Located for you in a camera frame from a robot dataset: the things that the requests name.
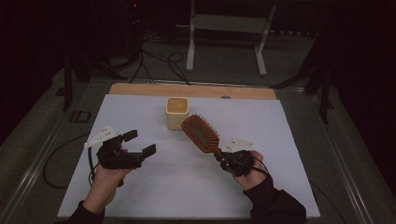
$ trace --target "black sleeve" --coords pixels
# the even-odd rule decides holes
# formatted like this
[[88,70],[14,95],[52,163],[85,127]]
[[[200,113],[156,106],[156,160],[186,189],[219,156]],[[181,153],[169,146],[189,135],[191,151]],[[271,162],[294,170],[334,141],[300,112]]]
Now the black sleeve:
[[69,219],[67,219],[65,221],[58,221],[58,222],[56,222],[56,224],[58,224],[58,223],[62,223],[62,224],[80,224],[80,223],[100,224],[100,223],[102,223],[105,218],[105,211],[103,211],[103,213],[100,215],[96,215],[96,214],[88,211],[87,209],[85,209],[84,206],[82,206],[83,202],[84,201],[79,202],[78,208],[76,209],[76,211],[73,213],[73,215]]
[[285,190],[275,189],[270,178],[244,191],[253,203],[250,215],[254,223],[304,224],[306,211],[302,204]]

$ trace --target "wire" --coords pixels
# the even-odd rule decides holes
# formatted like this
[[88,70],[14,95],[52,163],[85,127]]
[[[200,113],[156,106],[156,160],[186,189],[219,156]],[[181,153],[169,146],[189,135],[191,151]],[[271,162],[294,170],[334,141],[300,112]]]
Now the wire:
[[183,80],[188,86],[191,86],[191,83],[187,80],[186,76],[184,75],[183,71],[180,69],[180,67],[177,65],[177,63],[183,61],[184,56],[181,53],[172,53],[168,57],[163,56],[161,54],[153,53],[150,51],[147,51],[142,48],[143,44],[146,43],[153,35],[156,35],[156,33],[153,33],[151,35],[148,35],[147,37],[144,38],[142,41],[140,48],[139,48],[139,67],[136,69],[134,72],[130,83],[134,81],[134,78],[137,76],[137,73],[139,72],[140,68],[143,67],[146,71],[146,78],[150,81],[150,83],[155,84],[155,80],[152,78],[152,76],[149,73],[149,70],[147,67],[144,65],[144,54],[147,54],[148,56],[157,59],[161,62],[167,63],[168,66],[171,68],[171,70],[181,79]]
[[55,188],[55,189],[64,189],[64,188],[65,188],[65,187],[61,187],[61,186],[54,185],[54,184],[52,184],[52,183],[49,182],[49,180],[47,179],[47,166],[48,166],[48,164],[49,164],[49,162],[50,162],[50,159],[53,157],[53,155],[55,155],[55,153],[58,152],[62,147],[66,146],[66,145],[68,145],[68,144],[70,144],[70,143],[72,143],[72,142],[78,140],[79,138],[88,135],[88,134],[90,134],[90,133],[84,133],[84,134],[82,134],[82,135],[80,135],[80,136],[77,136],[77,137],[75,137],[75,138],[72,138],[71,140],[69,140],[69,141],[67,141],[67,142],[65,142],[65,143],[63,143],[63,144],[61,144],[60,146],[56,147],[56,148],[50,153],[50,155],[49,155],[49,157],[47,158],[46,163],[44,164],[44,167],[43,167],[43,179],[44,179],[44,181],[46,182],[46,184],[48,184],[49,186],[51,186],[51,187],[53,187],[53,188]]
[[332,207],[338,213],[340,218],[343,219],[343,223],[347,224],[347,222],[344,219],[343,215],[341,214],[340,210],[338,210],[338,208],[335,206],[335,204],[332,202],[332,200],[330,200],[330,198],[320,188],[318,188],[314,183],[312,183],[311,180],[308,179],[308,181],[309,181],[309,184],[311,184],[311,187],[313,187],[314,189],[317,189],[327,199],[327,201],[332,205]]

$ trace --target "metal stand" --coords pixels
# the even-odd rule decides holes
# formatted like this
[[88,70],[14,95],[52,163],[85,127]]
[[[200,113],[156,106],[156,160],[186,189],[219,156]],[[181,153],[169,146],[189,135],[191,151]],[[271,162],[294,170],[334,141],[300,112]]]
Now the metal stand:
[[187,54],[186,70],[192,71],[194,67],[195,40],[194,31],[196,29],[217,30],[217,31],[234,31],[262,34],[262,41],[259,46],[255,47],[259,75],[267,76],[262,49],[271,27],[271,21],[274,17],[276,6],[272,5],[271,10],[266,18],[249,18],[249,17],[232,17],[219,15],[195,14],[195,0],[191,0],[191,17],[190,17],[190,44]]

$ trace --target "white table surface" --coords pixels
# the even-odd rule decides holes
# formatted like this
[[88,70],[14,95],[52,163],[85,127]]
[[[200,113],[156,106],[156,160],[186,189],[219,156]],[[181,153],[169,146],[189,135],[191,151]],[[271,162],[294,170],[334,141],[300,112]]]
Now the white table surface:
[[[140,152],[156,144],[156,154],[133,170],[106,208],[107,217],[150,219],[246,219],[252,205],[232,176],[213,154],[205,154],[182,131],[166,128],[168,97],[107,95],[87,141],[106,125],[118,133],[137,130],[138,137],[123,148]],[[274,178],[306,208],[319,217],[318,206],[297,147],[278,100],[189,98],[190,114],[200,114],[218,131],[220,147],[238,137],[255,145]],[[101,145],[92,147],[94,163]],[[64,196],[58,217],[70,217],[84,200],[90,185],[87,150],[81,154]]]

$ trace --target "human hand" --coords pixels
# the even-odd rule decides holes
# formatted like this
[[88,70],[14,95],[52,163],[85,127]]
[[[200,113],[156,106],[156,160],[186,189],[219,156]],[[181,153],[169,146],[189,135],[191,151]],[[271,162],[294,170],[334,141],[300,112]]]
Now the human hand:
[[110,170],[99,164],[90,192],[82,205],[96,215],[101,214],[105,207],[113,201],[120,181],[132,170]]
[[[253,150],[250,151],[250,153],[254,158],[257,159],[254,160],[253,167],[263,170],[265,173],[268,173],[267,170],[262,166],[263,155]],[[267,177],[266,174],[251,169],[247,175],[234,176],[233,179],[242,187],[243,190],[248,190],[260,184],[266,177]]]

